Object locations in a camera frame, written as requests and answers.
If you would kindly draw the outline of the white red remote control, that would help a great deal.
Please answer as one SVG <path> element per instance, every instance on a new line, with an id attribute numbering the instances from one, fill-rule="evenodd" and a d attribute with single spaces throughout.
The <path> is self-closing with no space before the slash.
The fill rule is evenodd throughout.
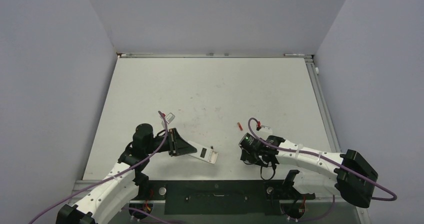
<path id="1" fill-rule="evenodd" d="M 196 152 L 189 154 L 190 157 L 196 158 L 200 161 L 203 161 L 212 165 L 216 163 L 219 153 L 216 150 L 214 150 L 212 147 L 206 147 L 194 141 L 188 141 L 188 143 L 194 148 L 196 148 Z"/>

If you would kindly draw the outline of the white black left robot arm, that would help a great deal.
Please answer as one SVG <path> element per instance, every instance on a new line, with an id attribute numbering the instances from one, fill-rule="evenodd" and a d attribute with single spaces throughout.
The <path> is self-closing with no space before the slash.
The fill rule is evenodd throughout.
<path id="1" fill-rule="evenodd" d="M 136 127 L 132 141 L 114 164 L 109 175 L 75 204 L 64 205 L 57 224 L 106 224 L 133 198 L 143 199 L 149 192 L 149 178 L 142 171 L 153 154 L 167 152 L 171 157 L 193 154 L 197 149 L 184 140 L 176 128 L 166 127 L 154 135 L 153 127 Z"/>

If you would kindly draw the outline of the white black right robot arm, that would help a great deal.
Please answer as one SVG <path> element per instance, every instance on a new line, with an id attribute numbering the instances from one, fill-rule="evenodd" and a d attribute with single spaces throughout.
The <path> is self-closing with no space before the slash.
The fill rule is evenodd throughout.
<path id="1" fill-rule="evenodd" d="M 320 194 L 342 197 L 360 208 L 371 204 L 378 179 L 377 171 L 357 151 L 345 153 L 320 151 L 270 135 L 266 140 L 246 133 L 240 140 L 241 161 L 260 167 L 289 165 L 299 173 L 283 183 L 282 191 L 289 198 L 299 194 Z"/>

